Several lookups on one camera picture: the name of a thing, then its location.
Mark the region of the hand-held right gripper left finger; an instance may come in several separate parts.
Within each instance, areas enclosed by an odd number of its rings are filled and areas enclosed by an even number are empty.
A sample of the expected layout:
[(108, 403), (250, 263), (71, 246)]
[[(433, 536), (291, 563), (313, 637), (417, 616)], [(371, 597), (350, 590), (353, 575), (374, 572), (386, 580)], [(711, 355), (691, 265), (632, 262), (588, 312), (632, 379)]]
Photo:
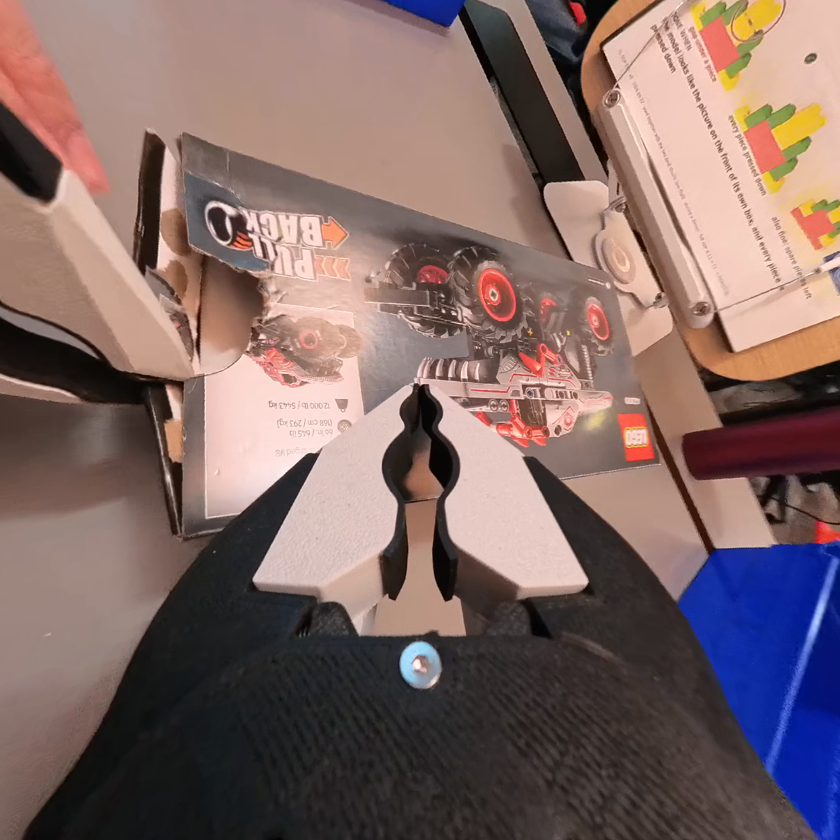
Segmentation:
[(406, 504), (417, 455), (419, 391), (407, 385), (324, 445), (258, 567), (260, 592), (336, 603), (370, 636), (377, 608), (406, 578)]

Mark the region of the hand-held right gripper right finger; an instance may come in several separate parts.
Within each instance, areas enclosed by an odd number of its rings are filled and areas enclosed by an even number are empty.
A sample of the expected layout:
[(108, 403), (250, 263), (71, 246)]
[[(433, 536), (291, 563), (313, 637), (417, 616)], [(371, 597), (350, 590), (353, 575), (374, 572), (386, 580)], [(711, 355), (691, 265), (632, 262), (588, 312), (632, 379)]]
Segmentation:
[(530, 462), (431, 385), (422, 387), (422, 424), (442, 490), (434, 577), (446, 601), (459, 600), (465, 633), (483, 634), (505, 604), (583, 592), (589, 578)]

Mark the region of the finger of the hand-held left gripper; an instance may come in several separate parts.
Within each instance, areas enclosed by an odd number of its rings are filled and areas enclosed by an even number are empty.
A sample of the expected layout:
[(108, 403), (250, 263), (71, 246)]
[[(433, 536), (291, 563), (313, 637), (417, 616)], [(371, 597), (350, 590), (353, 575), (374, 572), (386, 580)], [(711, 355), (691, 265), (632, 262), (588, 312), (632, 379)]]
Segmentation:
[(110, 365), (169, 381), (193, 376), (176, 328), (73, 173), (50, 202), (1, 177), (5, 309), (76, 336)]
[(1, 373), (16, 382), (42, 385), (86, 403), (141, 403), (139, 380), (77, 347), (1, 320)]

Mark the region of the monster truck toy cardboard box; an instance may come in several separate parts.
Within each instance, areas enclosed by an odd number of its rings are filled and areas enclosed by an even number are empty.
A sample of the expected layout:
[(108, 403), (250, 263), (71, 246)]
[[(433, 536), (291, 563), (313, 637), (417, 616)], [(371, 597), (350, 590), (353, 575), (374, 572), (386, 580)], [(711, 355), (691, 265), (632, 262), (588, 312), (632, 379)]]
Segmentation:
[(564, 480), (659, 463), (599, 269), (151, 131), (133, 245), (194, 371), (146, 392), (179, 539), (221, 530), (406, 385)]

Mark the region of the pink object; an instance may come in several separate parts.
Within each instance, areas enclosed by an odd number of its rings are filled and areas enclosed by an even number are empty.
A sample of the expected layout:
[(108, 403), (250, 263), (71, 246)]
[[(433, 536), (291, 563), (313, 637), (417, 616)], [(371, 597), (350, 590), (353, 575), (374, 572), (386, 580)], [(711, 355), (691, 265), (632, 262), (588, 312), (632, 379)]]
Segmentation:
[(1, 2), (1, 100), (91, 193), (109, 189), (67, 86), (18, 1)]

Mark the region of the dark maroon cylinder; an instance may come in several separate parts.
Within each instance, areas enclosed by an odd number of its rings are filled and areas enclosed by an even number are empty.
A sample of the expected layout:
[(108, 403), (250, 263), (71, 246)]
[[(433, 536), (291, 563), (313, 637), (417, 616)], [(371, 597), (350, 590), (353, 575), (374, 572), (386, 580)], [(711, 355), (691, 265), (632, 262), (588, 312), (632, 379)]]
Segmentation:
[(839, 408), (692, 432), (682, 438), (681, 451), (696, 480), (838, 471)]

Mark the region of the blue plastic bin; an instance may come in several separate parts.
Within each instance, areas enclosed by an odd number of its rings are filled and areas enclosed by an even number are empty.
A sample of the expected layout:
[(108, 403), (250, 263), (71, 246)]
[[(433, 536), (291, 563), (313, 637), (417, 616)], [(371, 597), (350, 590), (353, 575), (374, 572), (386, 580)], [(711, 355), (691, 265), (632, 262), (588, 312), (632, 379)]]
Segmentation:
[(838, 542), (720, 549), (679, 606), (765, 769), (839, 838)]

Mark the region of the silver clamp bar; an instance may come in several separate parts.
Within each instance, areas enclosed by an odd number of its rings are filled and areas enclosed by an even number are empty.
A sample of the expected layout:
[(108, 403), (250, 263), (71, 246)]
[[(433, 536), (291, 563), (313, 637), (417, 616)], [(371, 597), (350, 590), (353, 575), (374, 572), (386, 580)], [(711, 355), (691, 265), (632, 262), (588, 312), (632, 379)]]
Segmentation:
[(710, 290), (618, 85), (604, 95), (595, 126), (669, 307), (682, 326), (709, 327), (717, 313)]

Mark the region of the printed instruction sheet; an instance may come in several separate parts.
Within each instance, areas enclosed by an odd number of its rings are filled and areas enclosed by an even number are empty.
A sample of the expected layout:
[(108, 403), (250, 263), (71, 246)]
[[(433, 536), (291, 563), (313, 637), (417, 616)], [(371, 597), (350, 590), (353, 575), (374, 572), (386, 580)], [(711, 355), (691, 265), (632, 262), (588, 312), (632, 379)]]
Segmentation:
[(731, 351), (838, 317), (838, 2), (655, 2), (602, 54)]

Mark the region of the dark bag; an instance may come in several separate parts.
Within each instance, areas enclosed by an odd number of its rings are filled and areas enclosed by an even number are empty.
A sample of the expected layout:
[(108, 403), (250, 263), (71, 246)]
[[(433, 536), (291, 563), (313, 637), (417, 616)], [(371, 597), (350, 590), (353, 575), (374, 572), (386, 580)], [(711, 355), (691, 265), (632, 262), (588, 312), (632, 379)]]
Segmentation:
[(592, 34), (616, 1), (527, 1), (542, 40), (580, 115), (588, 111), (581, 67)]

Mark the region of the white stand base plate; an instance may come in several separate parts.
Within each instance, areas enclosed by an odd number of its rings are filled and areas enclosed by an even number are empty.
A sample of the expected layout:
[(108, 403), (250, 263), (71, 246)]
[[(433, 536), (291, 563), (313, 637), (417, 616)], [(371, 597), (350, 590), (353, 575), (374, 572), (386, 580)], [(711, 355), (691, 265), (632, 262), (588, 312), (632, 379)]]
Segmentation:
[(670, 334), (674, 319), (646, 252), (602, 182), (554, 182), (543, 201), (574, 261), (612, 279), (633, 356)]

